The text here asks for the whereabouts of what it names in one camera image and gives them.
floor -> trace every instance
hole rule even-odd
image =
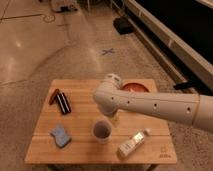
[[[48,171],[46,166],[23,161],[53,79],[103,78],[114,72],[123,78],[152,78],[160,92],[175,92],[172,79],[137,37],[115,31],[115,12],[105,3],[92,6],[91,13],[84,6],[78,6],[77,12],[53,14],[48,1],[0,1],[1,171]],[[103,54],[111,48],[114,53]],[[169,126],[178,163],[156,170],[212,170],[213,136],[175,123]],[[142,169],[134,165],[62,167],[74,171]]]

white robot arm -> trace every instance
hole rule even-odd
[[[113,117],[118,109],[193,125],[213,133],[213,97],[198,94],[138,93],[120,90],[122,80],[108,74],[93,94],[100,111]]]

paper cup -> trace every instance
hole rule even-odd
[[[111,125],[107,121],[97,121],[92,127],[92,135],[100,144],[106,144],[109,141],[111,130]]]

wooden table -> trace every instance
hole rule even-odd
[[[213,0],[196,0],[198,1],[199,3],[213,9]]]
[[[139,82],[156,92],[151,79],[128,79]],[[175,164],[175,150],[166,121],[123,110],[118,111],[119,124],[113,127],[108,144],[100,145],[91,135],[92,124],[106,119],[92,99],[92,93],[100,80],[54,80],[44,102],[26,158],[27,164]],[[65,92],[72,113],[62,115],[56,103],[48,104],[51,93],[59,88]],[[56,147],[49,132],[62,124],[73,138],[63,149]],[[116,151],[119,144],[135,132],[150,128],[151,136],[134,154],[121,160]]]

